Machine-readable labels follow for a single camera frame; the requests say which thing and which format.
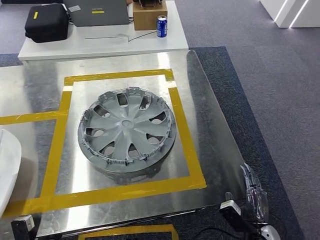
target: white wall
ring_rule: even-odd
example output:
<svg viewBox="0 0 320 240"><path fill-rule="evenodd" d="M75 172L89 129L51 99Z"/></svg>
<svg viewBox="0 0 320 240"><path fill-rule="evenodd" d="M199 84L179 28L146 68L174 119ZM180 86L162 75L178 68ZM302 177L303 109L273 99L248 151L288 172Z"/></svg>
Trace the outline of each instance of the white wall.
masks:
<svg viewBox="0 0 320 240"><path fill-rule="evenodd" d="M306 0L260 0L279 28L288 28ZM320 0L309 0L293 28L320 27Z"/></svg>
<svg viewBox="0 0 320 240"><path fill-rule="evenodd" d="M260 0L262 5L275 20L285 0Z"/></svg>
<svg viewBox="0 0 320 240"><path fill-rule="evenodd" d="M320 27L320 0L309 0L292 27L305 28L311 26Z"/></svg>

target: black case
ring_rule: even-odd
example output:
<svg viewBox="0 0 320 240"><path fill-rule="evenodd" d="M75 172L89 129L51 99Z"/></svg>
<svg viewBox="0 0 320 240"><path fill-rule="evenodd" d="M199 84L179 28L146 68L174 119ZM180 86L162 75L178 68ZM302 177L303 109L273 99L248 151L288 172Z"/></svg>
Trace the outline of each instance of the black case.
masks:
<svg viewBox="0 0 320 240"><path fill-rule="evenodd" d="M32 6L24 29L26 37L35 43L65 40L68 36L68 15L61 4Z"/></svg>

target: hubcap center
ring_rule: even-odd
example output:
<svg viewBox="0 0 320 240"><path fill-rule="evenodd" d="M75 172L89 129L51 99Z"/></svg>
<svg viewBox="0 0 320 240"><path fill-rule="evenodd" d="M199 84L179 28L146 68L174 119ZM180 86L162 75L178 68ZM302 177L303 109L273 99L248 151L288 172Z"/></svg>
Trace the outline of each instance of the hubcap center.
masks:
<svg viewBox="0 0 320 240"><path fill-rule="evenodd" d="M134 127L134 124L130 120L123 120L122 126L128 128L128 129L131 129L132 127Z"/></svg>

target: cardboard box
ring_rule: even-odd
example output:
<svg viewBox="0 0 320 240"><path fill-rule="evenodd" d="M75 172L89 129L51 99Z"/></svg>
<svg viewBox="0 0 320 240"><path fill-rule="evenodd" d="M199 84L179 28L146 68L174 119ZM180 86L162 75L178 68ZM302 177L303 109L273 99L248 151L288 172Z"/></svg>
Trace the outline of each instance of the cardboard box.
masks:
<svg viewBox="0 0 320 240"><path fill-rule="evenodd" d="M158 16L168 16L166 1L162 4L156 1L155 7L141 7L138 2L133 3L134 30L156 30Z"/></svg>

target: reflective metal surface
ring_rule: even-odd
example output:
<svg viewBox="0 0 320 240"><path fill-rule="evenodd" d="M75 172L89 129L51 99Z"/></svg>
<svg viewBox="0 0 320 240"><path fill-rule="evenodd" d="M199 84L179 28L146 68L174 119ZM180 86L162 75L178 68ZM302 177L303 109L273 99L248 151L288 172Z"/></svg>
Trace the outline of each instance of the reflective metal surface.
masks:
<svg viewBox="0 0 320 240"><path fill-rule="evenodd" d="M132 86L162 97L171 109L168 88L177 87L207 187L37 214L41 218L38 237L76 233L220 204L225 201L226 192L232 193L235 199L244 196L245 184L241 168L243 160L193 51L0 68L0 116L57 110L66 76L164 68L172 69L174 81L166 81L159 75L75 83L55 193L189 176L177 132L169 155L144 176L112 179L93 167L84 156L78 143L78 127L83 112L101 94ZM55 121L44 121L2 126L17 136L22 145L20 172L12 199L38 196L54 124ZM0 220L0 239L13 239L10 221L9 218Z"/></svg>

